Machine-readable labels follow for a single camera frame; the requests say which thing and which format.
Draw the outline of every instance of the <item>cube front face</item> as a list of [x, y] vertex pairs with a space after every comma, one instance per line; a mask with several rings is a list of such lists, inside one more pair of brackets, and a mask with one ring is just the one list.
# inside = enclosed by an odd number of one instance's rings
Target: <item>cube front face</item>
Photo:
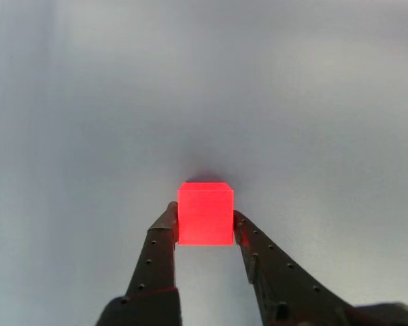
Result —
[[234, 191], [226, 183], [183, 183], [178, 190], [178, 244], [233, 245]]

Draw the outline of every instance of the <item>red cube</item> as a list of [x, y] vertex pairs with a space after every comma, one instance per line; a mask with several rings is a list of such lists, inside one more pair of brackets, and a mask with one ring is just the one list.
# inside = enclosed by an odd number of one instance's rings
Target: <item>red cube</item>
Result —
[[185, 182], [178, 189], [178, 244], [233, 245], [234, 191], [225, 182]]

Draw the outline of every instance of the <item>cube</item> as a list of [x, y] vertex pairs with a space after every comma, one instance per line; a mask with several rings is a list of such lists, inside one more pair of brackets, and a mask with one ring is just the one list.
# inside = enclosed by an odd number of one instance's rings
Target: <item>cube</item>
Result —
[[225, 182], [185, 182], [178, 189], [178, 244], [233, 245], [234, 191]]

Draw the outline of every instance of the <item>white surface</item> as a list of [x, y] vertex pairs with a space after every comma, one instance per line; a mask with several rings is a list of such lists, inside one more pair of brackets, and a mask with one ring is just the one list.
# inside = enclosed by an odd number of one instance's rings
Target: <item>white surface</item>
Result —
[[[0, 325], [92, 325], [196, 173], [351, 304], [408, 304], [408, 1], [0, 1]], [[185, 326], [259, 325], [237, 247]]]

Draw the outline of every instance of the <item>cube top face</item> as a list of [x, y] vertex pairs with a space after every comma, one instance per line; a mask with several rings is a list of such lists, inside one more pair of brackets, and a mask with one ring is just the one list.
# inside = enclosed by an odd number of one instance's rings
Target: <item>cube top face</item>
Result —
[[233, 245], [234, 191], [224, 182], [186, 182], [178, 189], [178, 244]]

